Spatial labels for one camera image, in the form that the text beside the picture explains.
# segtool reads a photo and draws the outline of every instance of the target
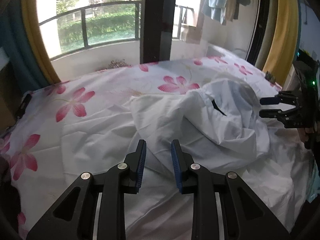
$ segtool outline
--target bed sheet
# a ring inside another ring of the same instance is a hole
[[[217,72],[247,82],[258,98],[281,90],[245,60],[228,55],[103,70],[32,92],[25,115],[1,149],[20,192],[21,237],[82,172],[107,171],[135,150],[137,130],[128,105],[132,96],[185,94],[211,82]],[[268,157],[236,172],[290,230],[305,201],[310,155],[296,130],[265,122]],[[128,239],[188,239],[192,198],[178,193],[173,171],[149,167],[139,195],[125,197],[125,217]]]

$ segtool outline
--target yellow curtain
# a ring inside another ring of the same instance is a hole
[[[298,0],[278,0],[275,34],[263,71],[269,71],[281,86],[294,58],[298,26]]]
[[[29,39],[29,43],[38,65],[49,84],[61,82],[55,72],[42,41],[40,28],[38,25],[38,16],[36,9],[36,0],[21,0],[21,10],[23,24]]]

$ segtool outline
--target silver screw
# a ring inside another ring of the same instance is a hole
[[[237,177],[237,174],[232,171],[232,172],[229,172],[229,173],[228,173],[228,177],[229,177],[230,179],[235,179],[235,178]]]
[[[81,179],[89,179],[90,178],[90,173],[84,172],[81,174]]]
[[[128,165],[126,163],[119,163],[118,164],[118,169],[124,170]]]
[[[200,165],[198,163],[192,163],[190,165],[191,169],[193,170],[199,170],[200,169]]]

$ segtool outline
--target bush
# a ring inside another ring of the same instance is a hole
[[[107,33],[134,30],[134,19],[135,12],[104,14],[86,19],[87,36],[89,38]],[[82,40],[81,21],[58,25],[58,34],[61,46]]]

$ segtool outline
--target black railing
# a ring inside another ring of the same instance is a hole
[[[134,4],[135,5],[135,18],[134,18],[134,38],[133,39],[118,39],[118,40],[112,40],[112,41],[107,41],[107,42],[100,42],[100,43],[96,43],[93,45],[89,45],[88,43],[88,35],[87,35],[87,23],[86,23],[86,10],[87,9],[93,9],[93,8],[97,8],[97,7],[101,7],[101,6],[110,6],[110,5],[119,5],[119,4]],[[67,51],[65,53],[59,54],[55,57],[52,57],[51,60],[55,60],[59,57],[80,51],[80,50],[84,50],[84,49],[89,49],[89,48],[93,48],[96,46],[101,46],[101,45],[106,45],[106,44],[113,44],[113,43],[119,43],[119,42],[124,42],[124,41],[136,41],[140,39],[140,35],[139,35],[139,27],[140,27],[140,19],[139,19],[139,15],[140,15],[140,5],[141,5],[141,1],[116,1],[116,2],[107,2],[107,3],[99,3],[99,4],[91,4],[85,7],[81,7],[81,8],[77,8],[77,9],[73,9],[67,12],[63,12],[61,14],[58,14],[54,17],[51,17],[43,22],[39,23],[39,26],[48,23],[52,20],[56,20],[59,19],[60,17],[72,14],[72,13],[76,13],[76,12],[81,12],[81,27],[82,27],[82,38],[83,38],[83,47],[79,48],[79,49],[73,49],[70,51]],[[176,7],[180,8],[180,14],[179,14],[179,22],[178,24],[174,24],[174,26],[178,26],[178,33],[177,36],[173,36],[172,38],[176,38],[179,39],[180,38],[180,33],[181,33],[181,25],[183,23],[186,23],[186,17],[187,17],[187,10],[191,10],[193,12],[192,8],[189,7],[185,7],[185,6],[181,6],[181,5],[175,5]]]

